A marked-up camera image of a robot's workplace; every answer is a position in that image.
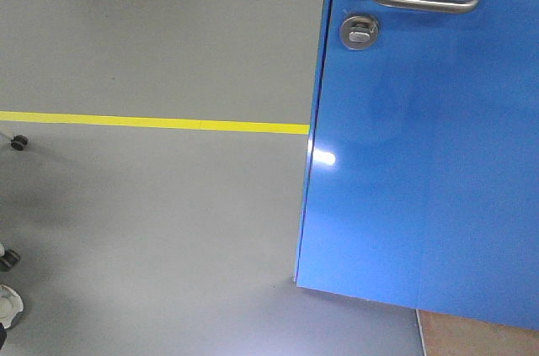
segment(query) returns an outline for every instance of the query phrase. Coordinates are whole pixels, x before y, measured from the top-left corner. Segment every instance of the chair caster wheel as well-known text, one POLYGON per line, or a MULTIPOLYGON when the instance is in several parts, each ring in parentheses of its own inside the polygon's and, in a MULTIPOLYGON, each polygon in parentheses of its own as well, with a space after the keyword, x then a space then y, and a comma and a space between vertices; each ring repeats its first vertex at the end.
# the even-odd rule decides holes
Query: chair caster wheel
POLYGON ((20 255, 18 255, 13 249, 7 249, 0 257, 0 271, 7 272, 19 263, 20 255))
POLYGON ((23 135, 16 135, 13 140, 11 140, 11 147, 17 151, 22 151, 28 144, 28 139, 23 135))

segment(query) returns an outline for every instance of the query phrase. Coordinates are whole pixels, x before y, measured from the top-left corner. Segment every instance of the white object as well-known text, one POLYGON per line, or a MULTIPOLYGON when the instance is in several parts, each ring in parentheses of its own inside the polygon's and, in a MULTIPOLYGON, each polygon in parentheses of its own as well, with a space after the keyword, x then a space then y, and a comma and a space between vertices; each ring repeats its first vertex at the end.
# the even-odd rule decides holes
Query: white object
POLYGON ((17 316, 23 312, 24 304, 19 293, 0 284, 0 323, 9 329, 17 323, 17 316))

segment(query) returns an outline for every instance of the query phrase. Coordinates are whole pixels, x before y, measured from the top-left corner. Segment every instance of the epoxy floor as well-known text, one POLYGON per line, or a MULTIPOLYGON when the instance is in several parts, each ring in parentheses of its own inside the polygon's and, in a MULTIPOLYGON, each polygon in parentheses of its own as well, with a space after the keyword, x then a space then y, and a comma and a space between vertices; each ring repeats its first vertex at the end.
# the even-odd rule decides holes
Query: epoxy floor
MULTIPOLYGON (((307 123, 321 1, 0 0, 0 109, 307 123)), ((423 354, 414 311, 291 281, 305 136, 8 126, 4 355, 423 354)))

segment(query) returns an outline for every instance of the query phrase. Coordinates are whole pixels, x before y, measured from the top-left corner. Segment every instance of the yellow tape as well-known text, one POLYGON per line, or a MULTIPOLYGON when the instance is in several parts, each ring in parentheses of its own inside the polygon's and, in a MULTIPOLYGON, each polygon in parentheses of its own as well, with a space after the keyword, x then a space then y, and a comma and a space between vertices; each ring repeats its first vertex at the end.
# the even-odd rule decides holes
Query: yellow tape
POLYGON ((309 125, 233 122, 226 120, 137 118, 130 116, 103 116, 98 114, 42 114, 36 112, 0 111, 0 120, 72 125, 156 127, 161 129, 247 131, 253 133, 284 133, 289 135, 307 135, 309 133, 309 125))

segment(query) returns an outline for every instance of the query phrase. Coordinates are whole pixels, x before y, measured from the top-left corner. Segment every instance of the orange floor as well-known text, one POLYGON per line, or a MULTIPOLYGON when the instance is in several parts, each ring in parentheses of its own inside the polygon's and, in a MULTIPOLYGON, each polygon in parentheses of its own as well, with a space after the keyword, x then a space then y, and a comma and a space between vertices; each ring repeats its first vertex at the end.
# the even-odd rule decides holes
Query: orange floor
POLYGON ((420 311, 426 356, 538 356, 539 331, 420 311))

